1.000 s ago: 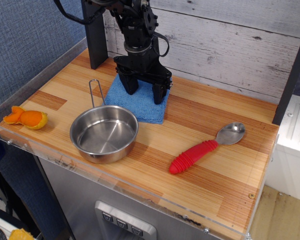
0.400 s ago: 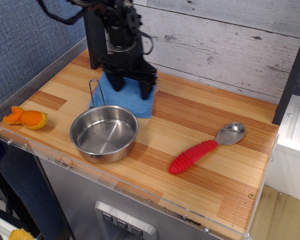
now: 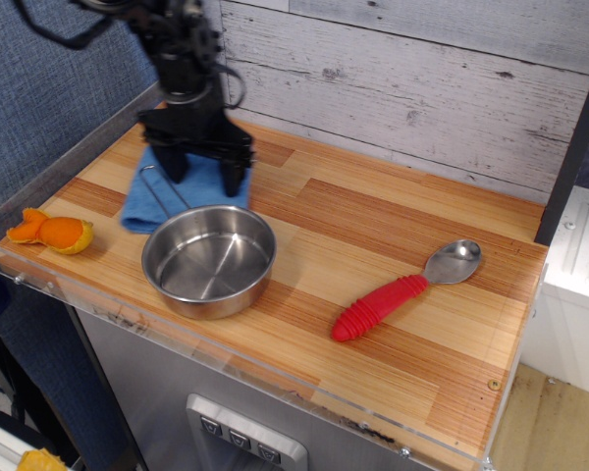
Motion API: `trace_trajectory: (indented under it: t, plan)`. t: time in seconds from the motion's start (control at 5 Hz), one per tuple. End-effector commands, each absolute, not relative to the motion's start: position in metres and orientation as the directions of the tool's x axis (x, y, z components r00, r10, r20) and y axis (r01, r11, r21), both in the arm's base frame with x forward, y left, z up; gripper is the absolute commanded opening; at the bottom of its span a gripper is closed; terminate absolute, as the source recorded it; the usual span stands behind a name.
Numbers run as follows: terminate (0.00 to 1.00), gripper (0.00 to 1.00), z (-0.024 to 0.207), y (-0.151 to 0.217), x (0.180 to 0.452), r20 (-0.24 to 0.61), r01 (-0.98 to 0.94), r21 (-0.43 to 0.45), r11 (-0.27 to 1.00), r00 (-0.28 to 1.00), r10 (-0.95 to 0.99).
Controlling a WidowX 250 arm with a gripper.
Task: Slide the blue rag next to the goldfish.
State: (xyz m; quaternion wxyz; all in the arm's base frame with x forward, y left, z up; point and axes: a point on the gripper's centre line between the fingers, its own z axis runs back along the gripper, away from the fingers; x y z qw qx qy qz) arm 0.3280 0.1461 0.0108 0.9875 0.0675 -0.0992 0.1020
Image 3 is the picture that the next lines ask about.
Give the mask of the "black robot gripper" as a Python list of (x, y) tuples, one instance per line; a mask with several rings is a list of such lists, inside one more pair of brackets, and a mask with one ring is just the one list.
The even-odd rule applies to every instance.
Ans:
[(228, 197), (247, 193), (253, 139), (229, 119), (223, 106), (209, 100), (198, 105), (168, 103), (137, 116), (156, 160), (173, 183), (186, 176), (187, 153), (192, 153), (223, 160), (219, 166)]

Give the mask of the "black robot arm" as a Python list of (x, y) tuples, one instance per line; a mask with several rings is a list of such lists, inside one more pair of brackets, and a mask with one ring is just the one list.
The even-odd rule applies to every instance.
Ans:
[(100, 20), (74, 37), (62, 37), (35, 23), (24, 2), (15, 4), (21, 18), (42, 37), (73, 50), (82, 50), (114, 21), (134, 33), (154, 66), (166, 103), (162, 109), (138, 115), (144, 137), (166, 175), (179, 183), (187, 175), (187, 156), (218, 161), (224, 191), (240, 192), (251, 166), (252, 138), (233, 124), (221, 77), (237, 72), (217, 60), (220, 34), (211, 28), (199, 1), (81, 1)]

